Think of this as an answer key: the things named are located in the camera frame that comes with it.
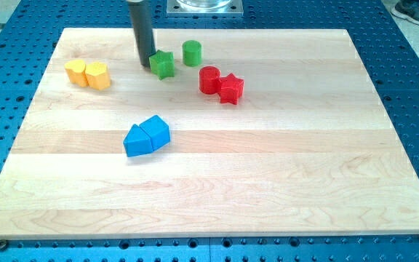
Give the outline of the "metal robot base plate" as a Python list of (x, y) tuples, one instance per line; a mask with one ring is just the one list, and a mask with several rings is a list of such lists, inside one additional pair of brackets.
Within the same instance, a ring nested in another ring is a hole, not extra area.
[(168, 0), (167, 15), (242, 15), (242, 0)]

